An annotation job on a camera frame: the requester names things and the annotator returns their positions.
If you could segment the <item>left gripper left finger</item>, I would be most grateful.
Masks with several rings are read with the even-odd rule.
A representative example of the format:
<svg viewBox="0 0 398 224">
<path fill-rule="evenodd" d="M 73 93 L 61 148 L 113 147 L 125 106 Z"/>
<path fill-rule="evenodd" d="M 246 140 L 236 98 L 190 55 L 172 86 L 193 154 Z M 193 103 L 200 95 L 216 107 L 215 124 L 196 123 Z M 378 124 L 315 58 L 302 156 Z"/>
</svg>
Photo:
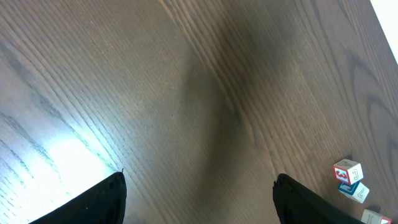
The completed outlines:
<svg viewBox="0 0 398 224">
<path fill-rule="evenodd" d="M 115 172 L 32 224 L 122 224 L 126 197 L 124 174 Z"/>
</svg>

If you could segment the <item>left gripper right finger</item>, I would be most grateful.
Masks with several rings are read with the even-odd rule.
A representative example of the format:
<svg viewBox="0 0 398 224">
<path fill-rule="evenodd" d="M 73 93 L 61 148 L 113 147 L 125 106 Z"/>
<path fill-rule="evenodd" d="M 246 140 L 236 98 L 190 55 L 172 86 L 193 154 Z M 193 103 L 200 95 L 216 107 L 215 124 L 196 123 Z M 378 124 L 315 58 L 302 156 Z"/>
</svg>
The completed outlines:
<svg viewBox="0 0 398 224">
<path fill-rule="evenodd" d="M 272 198 L 281 224 L 362 224 L 287 174 L 279 174 Z"/>
</svg>

